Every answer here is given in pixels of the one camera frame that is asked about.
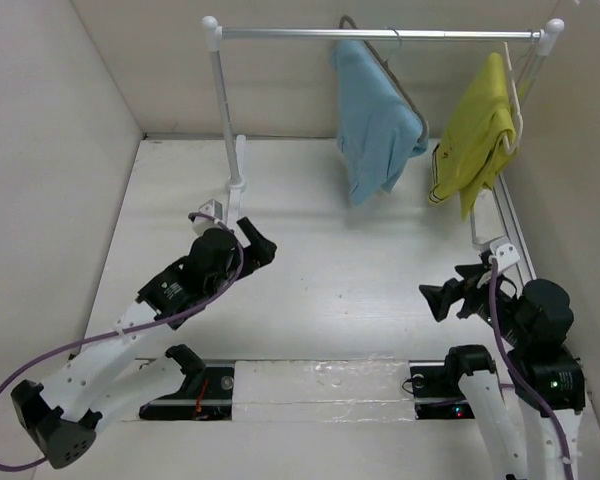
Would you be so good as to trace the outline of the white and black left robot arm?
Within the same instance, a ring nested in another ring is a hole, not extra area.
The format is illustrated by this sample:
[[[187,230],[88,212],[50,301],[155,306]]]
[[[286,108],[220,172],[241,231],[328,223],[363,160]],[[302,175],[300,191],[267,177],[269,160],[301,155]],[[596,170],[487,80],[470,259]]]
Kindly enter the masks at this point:
[[[111,332],[89,343],[40,382],[11,392],[22,427],[56,470],[82,457],[117,417],[161,396],[196,394],[206,365],[188,346],[174,345],[132,374],[142,349],[169,337],[236,281],[270,264],[276,244],[243,217],[235,231],[213,221],[188,254],[169,264],[138,293]]]

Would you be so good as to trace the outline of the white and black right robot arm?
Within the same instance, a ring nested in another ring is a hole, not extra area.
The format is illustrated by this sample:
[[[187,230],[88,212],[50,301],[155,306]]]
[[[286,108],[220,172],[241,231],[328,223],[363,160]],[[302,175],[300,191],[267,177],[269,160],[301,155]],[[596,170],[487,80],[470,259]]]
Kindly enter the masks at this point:
[[[477,315],[493,329],[524,429],[509,416],[495,359],[477,344],[454,346],[442,361],[411,363],[402,389],[414,399],[417,418],[475,420],[496,479],[576,478],[586,395],[580,363],[564,345],[574,322],[568,293],[534,279],[508,294],[508,279],[492,259],[456,271],[443,285],[419,291],[436,321],[460,302],[458,318]]]

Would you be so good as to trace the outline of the silver metal hanger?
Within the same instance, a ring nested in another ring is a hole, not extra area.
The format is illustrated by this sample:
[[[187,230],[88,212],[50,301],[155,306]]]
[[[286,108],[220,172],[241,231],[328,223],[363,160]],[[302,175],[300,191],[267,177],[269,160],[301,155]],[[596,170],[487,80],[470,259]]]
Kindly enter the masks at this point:
[[[412,100],[412,98],[409,96],[409,94],[403,88],[402,84],[400,83],[400,80],[397,78],[397,76],[391,70],[390,65],[389,65],[389,58],[382,57],[369,41],[364,40],[363,44],[366,47],[367,51],[373,56],[376,63],[382,68],[382,70],[384,71],[385,75],[391,82],[391,84],[394,87],[394,89],[396,90],[396,92],[402,97],[402,99],[410,107],[411,111],[420,120],[420,123],[422,125],[422,133],[421,133],[421,136],[419,137],[419,141],[423,142],[424,140],[426,140],[429,137],[429,124],[426,121],[426,119],[424,118],[424,115],[421,113],[421,111],[417,107],[416,103]]]

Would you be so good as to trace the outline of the light blue trousers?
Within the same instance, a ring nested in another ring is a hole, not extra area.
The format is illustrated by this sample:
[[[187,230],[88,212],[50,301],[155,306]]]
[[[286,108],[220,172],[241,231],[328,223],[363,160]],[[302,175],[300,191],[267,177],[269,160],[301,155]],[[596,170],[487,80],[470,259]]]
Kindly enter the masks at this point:
[[[393,190],[407,162],[426,152],[428,136],[362,42],[339,41],[330,65],[338,84],[336,141],[347,163],[349,199],[359,206]]]

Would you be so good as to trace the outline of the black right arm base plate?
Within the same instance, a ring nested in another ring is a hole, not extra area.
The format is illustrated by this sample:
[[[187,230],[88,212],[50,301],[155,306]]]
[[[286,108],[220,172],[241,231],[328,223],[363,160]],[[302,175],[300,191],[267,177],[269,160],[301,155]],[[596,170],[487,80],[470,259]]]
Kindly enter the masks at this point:
[[[444,362],[410,361],[403,390],[414,401],[417,420],[473,420],[474,412],[457,385],[452,385]]]

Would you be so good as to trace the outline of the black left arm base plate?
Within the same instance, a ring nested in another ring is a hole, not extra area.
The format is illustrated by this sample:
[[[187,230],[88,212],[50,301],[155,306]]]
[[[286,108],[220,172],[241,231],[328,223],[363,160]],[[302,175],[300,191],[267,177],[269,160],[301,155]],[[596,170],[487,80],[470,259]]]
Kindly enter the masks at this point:
[[[235,363],[202,360],[184,344],[170,347],[184,379],[177,391],[144,404],[138,411],[146,421],[225,421],[232,418]]]

